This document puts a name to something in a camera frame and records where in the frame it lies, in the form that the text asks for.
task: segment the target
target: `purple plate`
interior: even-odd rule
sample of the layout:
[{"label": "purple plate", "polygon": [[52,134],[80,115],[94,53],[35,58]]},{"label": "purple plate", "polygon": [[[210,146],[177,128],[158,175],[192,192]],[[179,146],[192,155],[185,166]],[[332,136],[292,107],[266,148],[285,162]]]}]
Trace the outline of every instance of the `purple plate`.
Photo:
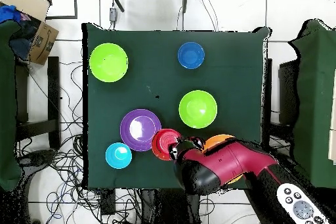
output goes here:
[{"label": "purple plate", "polygon": [[129,148],[144,152],[152,148],[152,138],[160,129],[161,123],[153,112],[136,109],[121,121],[120,136]]}]

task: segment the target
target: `dark green tablecloth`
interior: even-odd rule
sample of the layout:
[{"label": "dark green tablecloth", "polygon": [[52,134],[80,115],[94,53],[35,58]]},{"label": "dark green tablecloth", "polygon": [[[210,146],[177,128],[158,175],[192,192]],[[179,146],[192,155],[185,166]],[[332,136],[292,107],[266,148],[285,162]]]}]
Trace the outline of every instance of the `dark green tablecloth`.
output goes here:
[{"label": "dark green tablecloth", "polygon": [[21,169],[14,158],[16,133],[16,97],[14,53],[9,47],[11,35],[20,26],[12,21],[0,23],[0,187],[14,189]]},{"label": "dark green tablecloth", "polygon": [[328,159],[329,130],[336,69],[336,31],[319,20],[305,23],[292,41],[300,58],[294,127],[294,158],[316,187],[336,188],[336,166]]},{"label": "dark green tablecloth", "polygon": [[[129,58],[127,73],[115,83],[103,83],[88,72],[88,187],[179,187],[172,162],[157,159],[151,150],[133,151],[125,169],[113,169],[106,163],[108,146],[122,142],[121,120],[137,108],[151,110],[162,127],[183,135],[207,139],[227,133],[260,142],[263,40],[268,28],[256,33],[120,32],[87,24],[87,34],[89,56],[101,43],[116,43]],[[177,59],[179,47],[188,41],[199,43],[205,51],[203,64],[195,70],[183,68]],[[194,89],[209,92],[218,104],[215,121],[204,129],[192,129],[179,117],[180,99]]]}]

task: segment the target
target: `red bowl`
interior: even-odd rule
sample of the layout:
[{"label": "red bowl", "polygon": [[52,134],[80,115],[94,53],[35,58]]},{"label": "red bowl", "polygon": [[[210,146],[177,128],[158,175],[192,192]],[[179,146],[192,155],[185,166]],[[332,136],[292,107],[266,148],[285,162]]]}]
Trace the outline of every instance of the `red bowl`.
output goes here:
[{"label": "red bowl", "polygon": [[171,160],[168,146],[176,143],[180,133],[174,129],[161,129],[153,137],[152,151],[160,160]]}]

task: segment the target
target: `blue bowl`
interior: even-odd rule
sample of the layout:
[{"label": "blue bowl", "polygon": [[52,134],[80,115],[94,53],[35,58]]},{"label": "blue bowl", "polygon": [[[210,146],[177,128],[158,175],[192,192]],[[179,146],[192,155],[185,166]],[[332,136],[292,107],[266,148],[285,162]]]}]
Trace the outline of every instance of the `blue bowl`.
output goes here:
[{"label": "blue bowl", "polygon": [[123,169],[131,163],[132,152],[127,145],[114,143],[106,150],[105,159],[112,168]]},{"label": "blue bowl", "polygon": [[180,64],[190,70],[198,68],[204,61],[205,52],[201,45],[196,42],[183,44],[177,53]]}]

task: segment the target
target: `white tiled floor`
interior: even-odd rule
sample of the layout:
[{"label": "white tiled floor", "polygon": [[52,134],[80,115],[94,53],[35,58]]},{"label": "white tiled floor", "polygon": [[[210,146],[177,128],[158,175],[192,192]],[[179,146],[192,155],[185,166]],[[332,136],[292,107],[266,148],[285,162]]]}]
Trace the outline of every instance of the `white tiled floor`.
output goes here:
[{"label": "white tiled floor", "polygon": [[[209,0],[203,0],[211,17],[215,20]],[[74,0],[54,0],[55,4],[50,8],[48,16],[66,16],[74,13]],[[120,0],[125,12],[118,10],[117,30],[175,30],[177,28],[177,16],[182,6],[181,0]],[[268,43],[268,57],[273,59],[272,70],[272,109],[279,110],[278,104],[278,66],[296,58],[295,51],[287,44],[287,41],[295,39],[305,20],[320,18],[328,26],[336,26],[336,0],[211,0],[216,10],[219,30],[222,31],[253,31],[257,27],[268,26],[273,32]],[[109,28],[109,11],[112,7],[112,0],[77,0],[77,20],[48,20],[47,23],[59,30],[57,42],[51,51],[51,56],[60,57],[61,86],[70,95],[70,108],[74,108],[81,98],[80,89],[71,81],[70,75],[74,68],[81,65],[81,23],[90,22]],[[178,29],[182,29],[182,17],[178,21]],[[212,22],[202,5],[201,0],[188,0],[187,11],[184,16],[185,30],[212,30]],[[32,65],[31,74],[47,93],[47,64],[45,66]],[[82,87],[82,69],[77,68],[73,73],[74,81]],[[69,98],[65,91],[61,91],[62,121],[73,121],[69,109]],[[32,79],[29,81],[29,115],[30,121],[45,120],[47,118],[47,99],[39,90]],[[83,115],[83,107],[80,104],[76,108],[78,116]],[[272,115],[272,121],[277,121],[277,115]],[[81,133],[81,128],[75,125],[70,126],[72,134]],[[70,136],[70,131],[62,132],[62,138]],[[34,137],[33,144],[28,147],[30,150],[48,148],[47,135]],[[71,143],[65,145],[66,150],[70,149]],[[45,223],[51,213],[47,209],[47,196],[50,192],[59,191],[62,180],[53,169],[44,169],[39,172],[31,183],[29,201],[30,213],[33,218],[38,218]],[[127,194],[124,190],[117,190],[117,197]],[[126,202],[129,196],[124,196],[118,201],[117,208],[125,209],[122,202]],[[49,224],[64,224],[72,214],[75,203],[64,203],[58,209],[63,214],[60,219],[53,218]],[[200,214],[203,224],[260,224],[255,212],[249,205],[245,193],[241,190],[228,191],[225,194],[216,193],[209,195],[208,200],[202,198]],[[113,219],[120,219],[119,215],[109,218],[112,224]],[[129,220],[135,220],[135,213],[130,211]],[[68,224],[99,224],[93,217],[91,211],[83,207],[76,209],[73,217],[70,216]]]}]

